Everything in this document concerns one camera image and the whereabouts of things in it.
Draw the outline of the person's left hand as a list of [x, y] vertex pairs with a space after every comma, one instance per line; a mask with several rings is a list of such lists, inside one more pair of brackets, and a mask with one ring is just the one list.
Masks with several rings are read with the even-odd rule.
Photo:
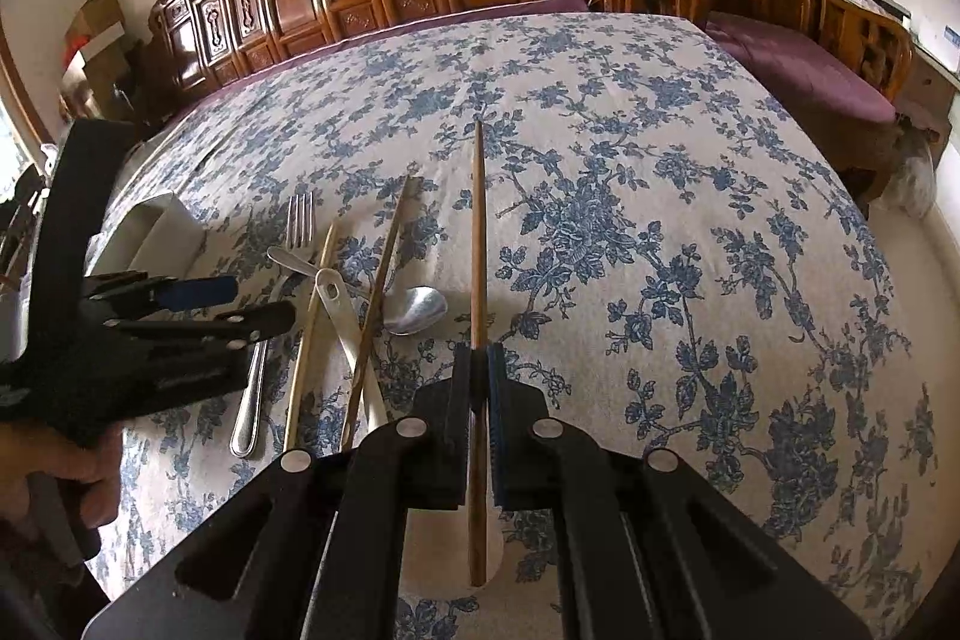
[[28, 477], [45, 474], [85, 484], [80, 518], [96, 530], [116, 520], [121, 503], [124, 426], [114, 424], [93, 448], [78, 447], [44, 425], [2, 424], [2, 518], [28, 516]]

